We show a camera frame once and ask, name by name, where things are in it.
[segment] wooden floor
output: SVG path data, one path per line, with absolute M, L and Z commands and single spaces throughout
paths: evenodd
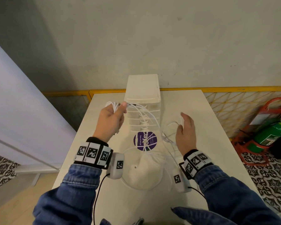
M 0 225 L 31 225 L 32 211 L 39 197 L 50 190 L 58 173 L 43 174 L 34 187 L 28 187 L 0 206 Z

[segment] white wall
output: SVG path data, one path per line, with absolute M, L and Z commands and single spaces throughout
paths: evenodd
M 63 163 L 76 132 L 0 48 L 0 140 L 47 163 Z M 0 155 L 38 164 L 0 144 Z
M 0 45 L 40 90 L 281 85 L 281 0 L 0 0 Z

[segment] white table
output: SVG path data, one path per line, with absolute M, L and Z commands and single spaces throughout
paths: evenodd
M 100 110 L 106 102 L 121 102 L 124 96 L 124 93 L 94 95 L 53 188 L 60 185 L 73 163 L 80 143 L 85 142 L 94 133 Z M 161 91 L 161 101 L 161 123 L 174 120 L 173 118 L 178 117 L 180 112 L 190 115 L 196 125 L 198 149 L 208 154 L 213 162 L 228 175 L 236 177 L 258 193 L 201 90 Z M 115 152 L 123 152 L 129 146 L 133 146 L 133 138 L 131 138 L 126 121 L 119 134 L 113 136 L 109 141 L 109 146 Z M 199 193 L 194 190 L 190 193 L 177 193 L 175 189 L 169 192 L 168 185 L 169 177 L 166 173 L 164 173 L 161 183 L 151 191 L 133 190 L 126 187 L 121 180 L 106 178 L 96 205 L 96 223 L 99 224 L 100 220 L 105 218 L 112 225 L 125 225 L 132 224 L 140 217 L 147 222 L 179 221 L 178 217 L 171 212 L 170 207 L 190 206 L 208 209 L 206 201 Z

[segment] black cable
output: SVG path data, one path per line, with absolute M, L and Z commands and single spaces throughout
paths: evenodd
M 100 189 L 101 189 L 101 185 L 102 185 L 104 179 L 105 179 L 108 175 L 110 175 L 110 174 L 106 174 L 106 175 L 104 176 L 104 178 L 102 179 L 101 184 L 100 184 L 99 189 L 98 189 L 98 192 L 97 192 L 97 197 L 96 197 L 96 200 L 95 200 L 95 203 L 94 203 L 94 209 L 93 209 L 93 221 L 94 221 L 94 225 L 95 225 L 95 207 L 96 207 L 97 199 L 98 199 L 98 196 L 99 196 L 99 192 L 100 192 Z
M 197 189 L 195 189 L 195 188 L 193 188 L 193 187 L 190 187 L 190 186 L 188 186 L 187 188 L 189 188 L 189 189 L 193 189 L 193 190 L 195 190 L 195 191 L 197 191 L 199 194 L 201 194 L 202 195 L 202 197 L 204 197 L 204 195 L 199 191 L 199 190 L 197 190 Z

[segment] left hand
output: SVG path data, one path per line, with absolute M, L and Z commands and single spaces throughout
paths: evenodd
M 93 136 L 107 143 L 121 128 L 124 122 L 124 113 L 127 113 L 126 108 L 126 102 L 122 102 L 115 113 L 113 113 L 112 104 L 103 108 Z

